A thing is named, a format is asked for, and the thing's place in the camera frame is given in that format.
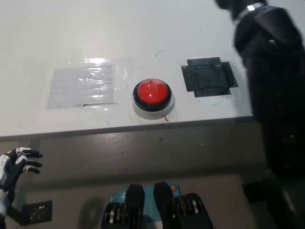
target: clear plastic sheet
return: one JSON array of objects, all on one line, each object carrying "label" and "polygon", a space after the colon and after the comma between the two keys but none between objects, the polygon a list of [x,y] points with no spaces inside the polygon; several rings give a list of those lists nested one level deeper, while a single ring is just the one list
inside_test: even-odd
[{"label": "clear plastic sheet", "polygon": [[83,66],[55,69],[47,108],[114,103],[116,68],[106,59],[92,58]]}]

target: button base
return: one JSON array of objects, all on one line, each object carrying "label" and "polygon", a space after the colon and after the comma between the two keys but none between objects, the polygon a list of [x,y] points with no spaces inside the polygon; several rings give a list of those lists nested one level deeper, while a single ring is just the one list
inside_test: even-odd
[{"label": "button base", "polygon": [[149,111],[142,110],[141,108],[139,108],[137,106],[134,99],[132,99],[132,107],[133,107],[134,112],[141,118],[144,118],[147,120],[157,120],[157,119],[164,118],[173,110],[174,106],[175,106],[175,98],[174,98],[173,93],[172,93],[172,96],[170,98],[168,105],[163,110],[156,111],[156,112],[149,112]]}]

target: silver band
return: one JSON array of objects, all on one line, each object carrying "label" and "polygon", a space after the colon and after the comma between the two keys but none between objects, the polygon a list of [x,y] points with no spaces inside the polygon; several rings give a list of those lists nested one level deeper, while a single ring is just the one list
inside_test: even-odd
[{"label": "silver band", "polygon": [[237,25],[244,16],[246,16],[248,13],[250,13],[250,12],[252,12],[252,11],[262,7],[262,6],[264,6],[264,4],[261,3],[261,2],[257,2],[257,3],[254,3],[252,5],[247,6],[243,11],[240,12],[238,17],[236,18],[235,24]]}]

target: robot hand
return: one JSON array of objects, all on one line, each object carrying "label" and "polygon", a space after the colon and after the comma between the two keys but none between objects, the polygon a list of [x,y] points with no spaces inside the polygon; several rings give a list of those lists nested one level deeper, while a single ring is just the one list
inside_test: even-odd
[{"label": "robot hand", "polygon": [[23,172],[40,173],[36,167],[42,164],[28,160],[28,157],[40,158],[39,151],[30,148],[15,148],[0,156],[0,218],[7,215],[9,207],[15,197],[14,189],[19,176]]}]

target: red button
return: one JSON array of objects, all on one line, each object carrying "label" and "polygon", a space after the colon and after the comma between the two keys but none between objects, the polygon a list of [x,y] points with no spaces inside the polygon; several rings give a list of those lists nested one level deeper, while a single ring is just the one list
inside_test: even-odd
[{"label": "red button", "polygon": [[138,87],[139,98],[148,104],[158,104],[162,102],[167,94],[167,87],[161,80],[144,80]]}]

